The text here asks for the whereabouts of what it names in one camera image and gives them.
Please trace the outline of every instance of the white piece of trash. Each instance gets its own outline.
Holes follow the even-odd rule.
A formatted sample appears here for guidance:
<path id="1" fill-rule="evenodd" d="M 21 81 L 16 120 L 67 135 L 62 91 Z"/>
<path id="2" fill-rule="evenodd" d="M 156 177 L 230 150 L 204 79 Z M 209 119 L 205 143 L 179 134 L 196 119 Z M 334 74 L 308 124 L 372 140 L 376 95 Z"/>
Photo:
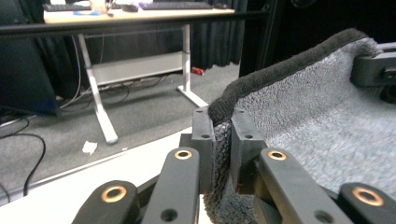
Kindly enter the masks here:
<path id="1" fill-rule="evenodd" d="M 89 141 L 85 141 L 84 147 L 82 147 L 82 151 L 85 153 L 90 153 L 91 156 L 97 147 L 97 143 L 90 143 Z"/>

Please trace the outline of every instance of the fabric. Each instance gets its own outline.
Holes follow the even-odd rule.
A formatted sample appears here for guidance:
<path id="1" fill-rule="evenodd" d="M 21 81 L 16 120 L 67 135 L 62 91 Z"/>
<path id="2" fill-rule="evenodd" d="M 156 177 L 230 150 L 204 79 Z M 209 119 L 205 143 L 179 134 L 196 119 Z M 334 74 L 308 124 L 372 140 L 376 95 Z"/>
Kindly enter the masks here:
<path id="1" fill-rule="evenodd" d="M 349 81 L 356 56 L 380 52 L 373 39 L 345 30 L 227 87 L 209 106 L 218 182 L 205 206 L 215 223 L 257 222 L 253 197 L 236 195 L 229 182 L 235 106 L 249 113 L 268 147 L 289 151 L 321 186 L 338 192 L 346 182 L 362 182 L 396 198 L 396 105 L 381 101 L 381 89 Z"/>

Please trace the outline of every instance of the gray cloth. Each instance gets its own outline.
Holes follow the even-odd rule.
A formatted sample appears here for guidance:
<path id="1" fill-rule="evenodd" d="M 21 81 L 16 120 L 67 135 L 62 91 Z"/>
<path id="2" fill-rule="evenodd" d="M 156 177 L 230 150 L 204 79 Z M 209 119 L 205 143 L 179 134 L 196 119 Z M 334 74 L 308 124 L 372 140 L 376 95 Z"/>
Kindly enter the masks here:
<path id="1" fill-rule="evenodd" d="M 376 55 L 380 49 L 370 38 L 349 40 L 349 44 L 318 57 L 290 76 L 244 91 L 234 105 L 246 109 L 269 147 L 289 151 L 320 185 L 338 192 L 346 182 L 361 182 L 395 199 L 396 105 L 382 102 L 379 88 L 360 89 L 349 82 L 353 59 Z M 329 40 L 311 50 L 326 49 L 323 45 L 327 43 Z M 288 61 L 298 64 L 298 59 L 299 55 Z M 278 71 L 274 67 L 264 69 L 255 77 L 247 77 L 250 80 L 237 80 L 230 86 L 235 90 L 238 85 L 246 88 L 246 83 L 257 81 L 260 75 L 268 76 L 266 72 L 271 69 Z M 209 107 L 209 114 L 216 115 L 211 118 L 218 124 L 218 147 L 214 151 L 218 182 L 214 192 L 205 196 L 206 210 L 215 223 L 256 223 L 253 197 L 236 195 L 227 180 L 230 113 L 224 112 L 226 106 L 216 104 L 230 102 L 222 98 Z"/>

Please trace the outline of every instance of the red object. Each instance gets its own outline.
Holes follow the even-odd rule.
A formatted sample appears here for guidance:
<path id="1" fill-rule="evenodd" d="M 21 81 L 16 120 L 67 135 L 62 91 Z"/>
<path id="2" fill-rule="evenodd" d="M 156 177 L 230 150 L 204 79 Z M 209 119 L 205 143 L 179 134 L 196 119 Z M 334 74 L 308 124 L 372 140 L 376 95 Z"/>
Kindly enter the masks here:
<path id="1" fill-rule="evenodd" d="M 192 67 L 191 68 L 191 72 L 196 74 L 196 75 L 200 75 L 200 76 L 204 75 L 204 69 L 197 68 L 197 67 Z"/>

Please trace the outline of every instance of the desk foot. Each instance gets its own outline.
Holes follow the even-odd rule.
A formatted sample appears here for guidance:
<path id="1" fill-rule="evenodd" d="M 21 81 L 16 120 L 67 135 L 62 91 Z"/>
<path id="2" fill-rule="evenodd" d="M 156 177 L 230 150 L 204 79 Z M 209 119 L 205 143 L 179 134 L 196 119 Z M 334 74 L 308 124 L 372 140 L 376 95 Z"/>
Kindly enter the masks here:
<path id="1" fill-rule="evenodd" d="M 110 118 L 108 117 L 104 109 L 98 109 L 95 107 L 96 117 L 99 120 L 99 124 L 102 128 L 102 132 L 105 135 L 106 142 L 109 145 L 116 144 L 119 141 L 119 137 L 114 131 L 113 125 L 111 124 Z"/>
<path id="2" fill-rule="evenodd" d="M 208 105 L 203 99 L 201 99 L 199 96 L 197 96 L 194 92 L 192 92 L 192 91 L 184 91 L 183 86 L 178 86 L 177 90 L 180 91 L 184 96 L 189 98 L 193 103 L 198 105 L 198 107 L 202 107 L 202 106 L 207 106 Z"/>

